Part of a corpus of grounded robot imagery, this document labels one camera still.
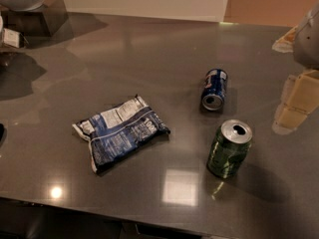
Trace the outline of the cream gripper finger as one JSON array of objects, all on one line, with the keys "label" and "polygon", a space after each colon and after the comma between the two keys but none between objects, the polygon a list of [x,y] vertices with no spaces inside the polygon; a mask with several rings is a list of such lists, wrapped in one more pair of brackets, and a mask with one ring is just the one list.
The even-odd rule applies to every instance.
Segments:
[{"label": "cream gripper finger", "polygon": [[297,27],[291,28],[282,37],[274,42],[274,44],[272,45],[272,49],[279,53],[292,53],[296,30]]},{"label": "cream gripper finger", "polygon": [[282,91],[272,129],[285,135],[299,128],[319,107],[319,71],[305,70],[289,75]]}]

